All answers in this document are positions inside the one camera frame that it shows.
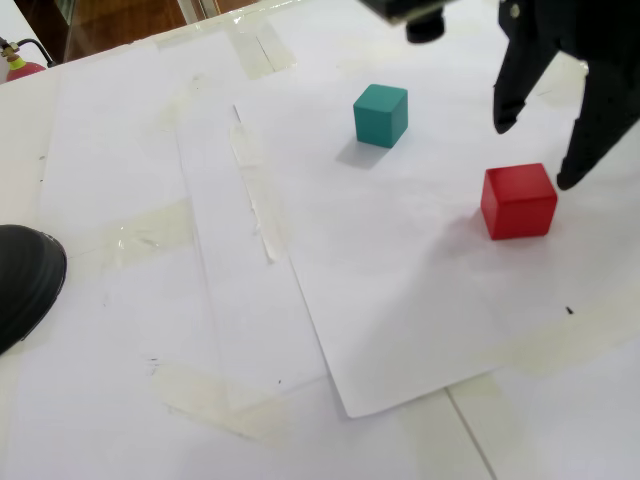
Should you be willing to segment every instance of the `cube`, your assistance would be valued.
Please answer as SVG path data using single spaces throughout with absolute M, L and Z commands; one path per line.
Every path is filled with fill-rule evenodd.
M 493 240 L 546 235 L 557 203 L 541 163 L 487 170 L 481 209 Z
M 353 105 L 359 142 L 391 148 L 409 126 L 409 92 L 370 85 Z

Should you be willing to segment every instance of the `fire extinguisher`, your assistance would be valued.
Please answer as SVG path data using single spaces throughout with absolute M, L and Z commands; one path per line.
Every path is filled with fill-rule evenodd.
M 15 80 L 17 78 L 26 77 L 32 73 L 41 72 L 46 70 L 43 66 L 33 62 L 25 62 L 17 52 L 20 51 L 20 47 L 25 43 L 33 43 L 36 45 L 42 55 L 47 61 L 47 67 L 51 68 L 55 66 L 55 62 L 51 59 L 44 47 L 32 38 L 25 38 L 17 43 L 9 43 L 4 38 L 0 37 L 0 48 L 2 49 L 2 56 L 9 62 L 9 73 L 7 74 L 7 81 Z

